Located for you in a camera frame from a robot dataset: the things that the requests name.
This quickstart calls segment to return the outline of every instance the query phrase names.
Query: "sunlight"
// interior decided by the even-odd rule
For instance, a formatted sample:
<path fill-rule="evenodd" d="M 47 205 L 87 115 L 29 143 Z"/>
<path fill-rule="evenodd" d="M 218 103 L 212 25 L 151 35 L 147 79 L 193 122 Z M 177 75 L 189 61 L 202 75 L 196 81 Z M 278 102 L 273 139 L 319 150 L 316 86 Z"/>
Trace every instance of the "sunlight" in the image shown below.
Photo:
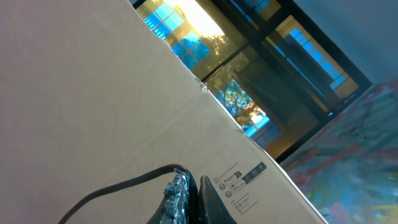
<path fill-rule="evenodd" d="M 178 6 L 188 22 L 203 37 L 224 35 L 217 23 L 200 7 L 195 0 L 165 0 L 171 6 Z"/>

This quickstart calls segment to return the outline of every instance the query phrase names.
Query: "black cable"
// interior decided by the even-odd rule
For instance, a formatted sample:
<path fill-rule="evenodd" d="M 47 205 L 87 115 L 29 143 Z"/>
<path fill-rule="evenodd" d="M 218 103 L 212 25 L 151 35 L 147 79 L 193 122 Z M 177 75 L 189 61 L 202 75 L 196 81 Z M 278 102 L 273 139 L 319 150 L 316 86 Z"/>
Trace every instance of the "black cable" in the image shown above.
<path fill-rule="evenodd" d="M 139 177 L 130 179 L 130 180 L 126 180 L 124 182 L 120 182 L 118 184 L 114 184 L 111 185 L 109 187 L 105 187 L 103 189 L 99 189 L 94 191 L 93 193 L 87 195 L 86 197 L 84 197 L 83 199 L 81 199 L 75 206 L 73 206 L 63 217 L 62 219 L 59 221 L 58 224 L 65 224 L 67 222 L 67 220 L 74 214 L 77 212 L 77 210 L 79 210 L 83 205 L 85 205 L 87 202 L 89 202 L 90 200 L 93 200 L 94 198 L 100 197 L 100 196 L 104 196 L 110 193 L 114 193 L 117 192 L 118 190 L 123 190 L 129 187 L 133 187 L 135 185 L 138 184 L 142 184 L 144 182 L 147 182 L 149 180 L 152 180 L 156 177 L 159 177 L 161 175 L 164 174 L 168 174 L 171 172 L 174 172 L 175 169 L 188 173 L 189 174 L 189 187 L 190 187 L 190 192 L 198 192 L 197 190 L 197 185 L 195 183 L 195 180 L 193 179 L 192 174 L 189 172 L 189 170 L 187 168 L 185 168 L 184 166 L 178 165 L 178 164 L 171 164 L 171 165 L 167 165 L 167 166 L 163 166 L 160 167 L 156 170 L 150 171 L 144 175 L 141 175 Z"/>

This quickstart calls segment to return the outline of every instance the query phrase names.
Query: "white cardboard panel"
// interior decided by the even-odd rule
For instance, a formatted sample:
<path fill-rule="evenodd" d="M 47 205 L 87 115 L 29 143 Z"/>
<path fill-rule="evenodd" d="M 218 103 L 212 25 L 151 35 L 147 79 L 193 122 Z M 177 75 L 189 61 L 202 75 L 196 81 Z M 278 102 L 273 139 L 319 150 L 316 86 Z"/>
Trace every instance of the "white cardboard panel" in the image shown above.
<path fill-rule="evenodd" d="M 0 30 L 1 223 L 56 223 L 159 166 L 185 165 L 199 184 L 237 159 L 242 173 L 267 166 L 245 187 L 266 198 L 247 220 L 228 205 L 238 221 L 323 221 L 127 1 L 5 0 Z M 172 177 L 98 198 L 70 223 L 145 223 Z"/>

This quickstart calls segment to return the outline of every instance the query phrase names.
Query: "red paint stroke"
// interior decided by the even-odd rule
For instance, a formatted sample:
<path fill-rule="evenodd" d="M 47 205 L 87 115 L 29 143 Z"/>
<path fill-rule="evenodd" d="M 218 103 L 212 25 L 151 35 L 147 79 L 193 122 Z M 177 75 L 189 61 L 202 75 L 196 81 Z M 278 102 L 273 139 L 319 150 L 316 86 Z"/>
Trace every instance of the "red paint stroke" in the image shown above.
<path fill-rule="evenodd" d="M 296 164 L 293 164 L 291 166 L 288 166 L 285 171 L 289 172 L 293 169 L 295 169 L 298 166 L 301 166 L 302 164 L 304 164 L 305 162 L 309 161 L 310 159 L 312 159 L 318 152 L 318 147 L 314 147 L 301 161 L 298 161 Z"/>
<path fill-rule="evenodd" d="M 313 174 L 317 173 L 318 171 L 323 170 L 324 168 L 334 164 L 336 161 L 338 161 L 339 159 L 347 156 L 349 153 L 358 152 L 358 151 L 359 151 L 359 147 L 358 146 L 351 146 L 350 148 L 344 150 L 343 152 L 340 152 L 337 155 L 333 156 L 331 159 L 329 159 L 328 161 L 324 162 L 320 166 L 318 166 L 318 167 L 316 167 L 314 169 L 309 169 L 307 171 L 307 174 L 308 175 L 313 175 Z"/>

